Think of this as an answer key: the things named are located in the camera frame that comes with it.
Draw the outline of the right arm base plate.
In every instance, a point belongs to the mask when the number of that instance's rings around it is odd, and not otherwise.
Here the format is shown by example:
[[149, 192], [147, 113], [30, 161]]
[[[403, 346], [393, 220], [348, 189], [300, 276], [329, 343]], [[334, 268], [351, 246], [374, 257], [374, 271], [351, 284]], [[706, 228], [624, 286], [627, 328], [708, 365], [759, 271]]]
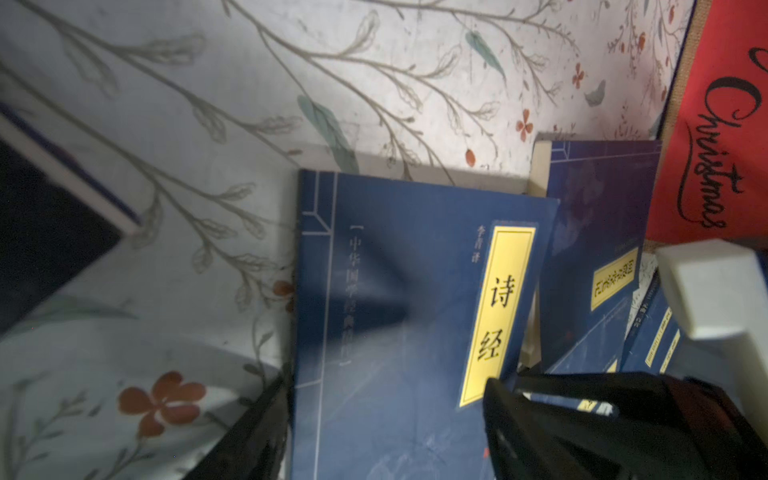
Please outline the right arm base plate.
[[687, 377], [647, 373], [517, 378], [514, 390], [595, 400], [608, 415], [530, 401], [523, 417], [549, 441], [543, 452], [596, 479], [764, 479], [767, 447], [726, 392]]

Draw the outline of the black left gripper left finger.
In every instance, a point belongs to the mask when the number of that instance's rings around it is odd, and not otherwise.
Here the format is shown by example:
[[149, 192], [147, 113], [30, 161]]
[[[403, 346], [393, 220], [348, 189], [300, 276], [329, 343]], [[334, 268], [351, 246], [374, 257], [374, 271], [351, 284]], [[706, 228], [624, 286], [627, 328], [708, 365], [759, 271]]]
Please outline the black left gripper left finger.
[[276, 480], [289, 432], [290, 392], [276, 379], [184, 480]]

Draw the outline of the blue book Zengguang Xianwen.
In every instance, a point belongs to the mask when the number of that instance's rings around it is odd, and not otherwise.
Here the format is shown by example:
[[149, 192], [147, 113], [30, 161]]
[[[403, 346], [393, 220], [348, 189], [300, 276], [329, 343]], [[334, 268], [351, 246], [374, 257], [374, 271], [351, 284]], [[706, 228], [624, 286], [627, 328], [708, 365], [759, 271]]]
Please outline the blue book Zengguang Xianwen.
[[625, 339], [619, 371], [664, 374], [681, 338], [655, 271]]

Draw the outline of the burlap canvas bag red panel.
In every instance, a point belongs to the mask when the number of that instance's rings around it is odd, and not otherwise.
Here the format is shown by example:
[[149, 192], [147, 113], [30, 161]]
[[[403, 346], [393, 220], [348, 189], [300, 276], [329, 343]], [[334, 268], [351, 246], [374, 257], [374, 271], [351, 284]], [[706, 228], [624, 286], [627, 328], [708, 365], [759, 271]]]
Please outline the burlap canvas bag red panel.
[[766, 2], [696, 3], [662, 140], [648, 239], [766, 236]]

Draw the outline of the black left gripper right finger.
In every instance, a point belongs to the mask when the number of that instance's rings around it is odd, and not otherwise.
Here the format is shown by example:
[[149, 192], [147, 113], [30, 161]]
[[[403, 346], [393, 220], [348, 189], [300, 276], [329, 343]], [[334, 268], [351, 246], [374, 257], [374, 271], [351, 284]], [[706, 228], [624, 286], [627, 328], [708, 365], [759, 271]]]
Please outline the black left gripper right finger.
[[486, 382], [482, 399], [489, 458], [497, 479], [604, 479], [606, 462], [545, 432], [535, 404], [498, 379]]

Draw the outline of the blue book Yuewei notes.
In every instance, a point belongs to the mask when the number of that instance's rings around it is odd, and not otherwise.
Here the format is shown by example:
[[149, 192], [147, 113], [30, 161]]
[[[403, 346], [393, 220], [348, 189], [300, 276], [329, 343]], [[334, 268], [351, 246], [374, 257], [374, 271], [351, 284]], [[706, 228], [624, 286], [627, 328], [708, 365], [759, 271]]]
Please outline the blue book Yuewei notes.
[[543, 372], [617, 365], [661, 150], [655, 140], [536, 142], [529, 191], [559, 202], [538, 290]]

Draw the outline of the blue book Shijing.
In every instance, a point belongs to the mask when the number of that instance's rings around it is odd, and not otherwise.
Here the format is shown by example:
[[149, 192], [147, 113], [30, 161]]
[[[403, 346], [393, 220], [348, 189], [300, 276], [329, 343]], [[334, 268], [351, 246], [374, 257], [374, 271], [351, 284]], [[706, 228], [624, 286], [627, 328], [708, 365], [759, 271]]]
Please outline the blue book Shijing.
[[294, 479], [489, 479], [559, 203], [305, 170]]

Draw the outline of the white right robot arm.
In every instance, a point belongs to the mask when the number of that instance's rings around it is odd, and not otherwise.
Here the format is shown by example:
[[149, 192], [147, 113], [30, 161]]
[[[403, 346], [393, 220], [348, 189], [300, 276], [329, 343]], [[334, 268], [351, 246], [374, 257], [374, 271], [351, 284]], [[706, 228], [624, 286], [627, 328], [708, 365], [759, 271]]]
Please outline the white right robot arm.
[[767, 440], [767, 251], [721, 239], [655, 252], [665, 298], [692, 340], [724, 342], [744, 415]]

